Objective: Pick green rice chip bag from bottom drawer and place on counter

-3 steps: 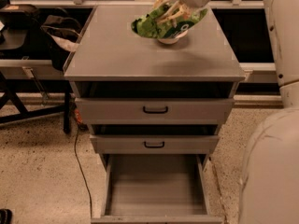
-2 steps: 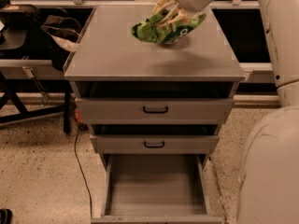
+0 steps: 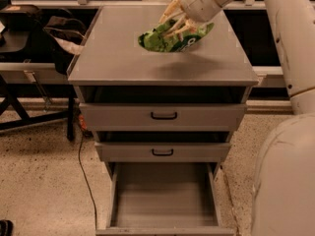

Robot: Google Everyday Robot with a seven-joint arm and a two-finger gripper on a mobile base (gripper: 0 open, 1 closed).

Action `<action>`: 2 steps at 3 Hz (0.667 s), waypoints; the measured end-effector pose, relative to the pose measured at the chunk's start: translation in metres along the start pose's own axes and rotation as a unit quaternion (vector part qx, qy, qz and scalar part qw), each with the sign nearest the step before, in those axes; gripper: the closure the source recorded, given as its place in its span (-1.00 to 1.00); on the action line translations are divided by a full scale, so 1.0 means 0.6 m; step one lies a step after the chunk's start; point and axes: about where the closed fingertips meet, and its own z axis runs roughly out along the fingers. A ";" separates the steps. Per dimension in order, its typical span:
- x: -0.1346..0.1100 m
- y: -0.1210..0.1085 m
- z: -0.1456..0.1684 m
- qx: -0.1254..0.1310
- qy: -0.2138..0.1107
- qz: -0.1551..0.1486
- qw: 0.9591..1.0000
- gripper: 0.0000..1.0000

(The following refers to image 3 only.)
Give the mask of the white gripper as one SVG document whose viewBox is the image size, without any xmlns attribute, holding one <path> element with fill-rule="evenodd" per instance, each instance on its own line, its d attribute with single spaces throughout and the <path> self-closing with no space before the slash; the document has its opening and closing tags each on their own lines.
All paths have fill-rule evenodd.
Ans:
<svg viewBox="0 0 315 236">
<path fill-rule="evenodd" d="M 195 30 L 198 27 L 197 23 L 209 22 L 221 8 L 222 5 L 218 0 L 173 0 L 158 22 L 164 24 L 169 20 L 177 19 L 176 23 L 163 34 L 165 37 L 171 37 L 187 30 Z"/>
</svg>

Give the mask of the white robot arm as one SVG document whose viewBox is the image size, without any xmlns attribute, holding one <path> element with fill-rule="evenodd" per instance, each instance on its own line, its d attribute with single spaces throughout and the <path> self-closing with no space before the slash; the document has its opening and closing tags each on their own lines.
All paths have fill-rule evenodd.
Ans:
<svg viewBox="0 0 315 236">
<path fill-rule="evenodd" d="M 233 0 L 173 0 L 171 35 L 209 22 Z M 294 116 L 257 155 L 252 236 L 315 236 L 315 9 L 309 0 L 264 0 Z"/>
</svg>

